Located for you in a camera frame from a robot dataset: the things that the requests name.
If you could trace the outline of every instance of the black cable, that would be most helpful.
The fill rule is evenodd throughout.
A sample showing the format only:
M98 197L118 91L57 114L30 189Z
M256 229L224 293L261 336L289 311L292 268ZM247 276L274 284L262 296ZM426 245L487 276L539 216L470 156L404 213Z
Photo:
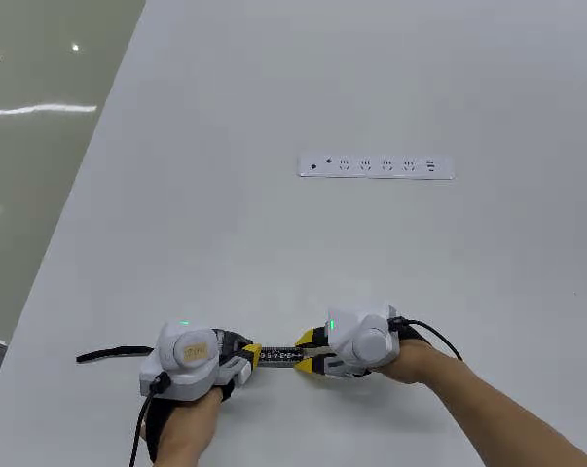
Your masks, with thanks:
M128 467L133 467L135 465L137 446L139 445L139 432L141 431L141 424L144 421L144 416L146 416L146 411L148 411L150 403L153 401L153 398L156 394L162 394L171 386L171 384L172 381L166 372L160 372L157 377L155 377L153 382L150 383L148 396L146 396L146 400L142 404L139 415L137 416L137 424L135 425L135 434L133 436L133 448L130 452L130 461L128 462Z
M405 324L408 324L408 325L413 325L414 324L415 326L421 326L422 328L425 328L427 331L429 331L430 333L432 333L440 341L444 342L445 345L447 345L451 349L451 351L453 353L455 353L456 358L458 360L463 361L463 358L461 358L461 355L459 355L458 350L453 346L453 344L450 343L447 338L445 338L442 334L440 334L438 331L436 331L435 329L433 329L428 324L423 323L422 321L418 321L416 319L406 319L406 323Z
M77 363L90 362L109 357L144 357L150 355L153 347L143 345L121 345L120 347L104 348L95 352L84 353L77 357Z
M419 321L416 319L406 319L403 316L398 316L396 318L389 318L388 319L388 328L391 332L396 331L399 326L410 326L410 325L421 326L422 328L425 328L427 331L429 331L434 336L436 336L440 341L442 341L445 345L447 345L451 349L451 351L456 355L456 358L458 360L463 361L463 358L461 358L461 355L459 355L458 350L453 346L453 344L450 343L447 338L445 338L442 334L440 334L438 331L433 329L427 323L423 323L422 321Z
M135 457L137 456L137 445L139 444L139 432L141 431L141 423L144 421L144 416L146 416L146 411L150 406L153 398L155 397L155 393L150 391L148 397L141 406L141 410L139 411L139 416L137 417L137 425L135 425L135 435L133 436L133 449L130 452L130 462L128 463L128 467L133 467L135 465Z

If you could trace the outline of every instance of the round knob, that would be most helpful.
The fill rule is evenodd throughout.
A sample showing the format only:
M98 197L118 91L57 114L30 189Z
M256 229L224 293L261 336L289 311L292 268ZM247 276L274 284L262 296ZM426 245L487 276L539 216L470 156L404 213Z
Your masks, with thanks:
M174 345L174 359L184 368L196 368L217 356L217 338L210 329L189 331Z
M365 329L353 338L353 353L365 364L373 364L390 352L389 336L379 329Z

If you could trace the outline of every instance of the white table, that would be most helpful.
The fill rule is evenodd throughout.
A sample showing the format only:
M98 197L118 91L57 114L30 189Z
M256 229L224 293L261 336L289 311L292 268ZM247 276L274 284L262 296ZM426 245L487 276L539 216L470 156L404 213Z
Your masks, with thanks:
M458 177L301 179L305 151ZM587 1L153 0L0 374L0 465L128 461L140 360L78 353L384 300L587 450ZM422 387L268 369L203 465L308 459L479 465Z

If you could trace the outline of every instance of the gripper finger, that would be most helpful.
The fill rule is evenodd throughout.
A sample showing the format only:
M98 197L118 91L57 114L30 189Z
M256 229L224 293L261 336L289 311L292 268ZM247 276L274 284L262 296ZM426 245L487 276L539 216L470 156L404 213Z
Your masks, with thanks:
M295 368L304 373L327 377L364 377L370 373L366 368L348 365L334 353L305 358L296 364Z
M299 339L297 339L297 342L295 342L295 346L301 348L327 347L327 345L328 335L325 332L325 326L308 329Z

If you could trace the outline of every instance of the black wire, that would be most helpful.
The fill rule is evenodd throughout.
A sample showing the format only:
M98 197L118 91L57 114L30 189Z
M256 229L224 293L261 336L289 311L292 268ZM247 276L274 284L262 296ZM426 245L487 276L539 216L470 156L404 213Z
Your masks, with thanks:
M405 319L403 321L403 324L406 324L406 325L412 325L412 324L414 324L415 326L421 326L422 328L425 328L427 331L431 332L434 336L436 336L440 341L442 341L445 345L447 345L451 349L451 351L453 353L455 353L456 358L458 360L463 361L463 358L461 358L461 355L459 355L458 350L453 346L453 344L450 343L447 338L445 338L442 334L440 334L438 331L436 331L435 329L433 329L428 324L423 323L422 321L417 321L416 319Z
M150 403L153 402L153 398L156 394L163 394L172 385L172 380L166 372L160 372L153 382L150 383L148 396L141 406L139 415L137 416L137 424L135 425L135 435L133 436L133 449L130 452L130 462L128 467L135 465L135 457L137 456L137 445L139 444L139 432L141 431L141 423L144 421L146 411L150 407Z
M143 345L122 345L120 347L104 348L95 352L79 355L77 357L77 363L85 363L109 357L143 357L150 355L152 351L153 347L145 347Z
M135 425L135 435L133 436L133 449L130 452L130 462L128 463L128 467L133 467L135 465L135 457L137 456L137 445L139 444L139 432L141 431L141 423L144 421L144 416L146 416L146 411L150 406L150 403L153 401L155 397L155 391L153 389L150 390L148 393L148 397L141 406L141 410L139 411L139 416L137 417L137 424Z

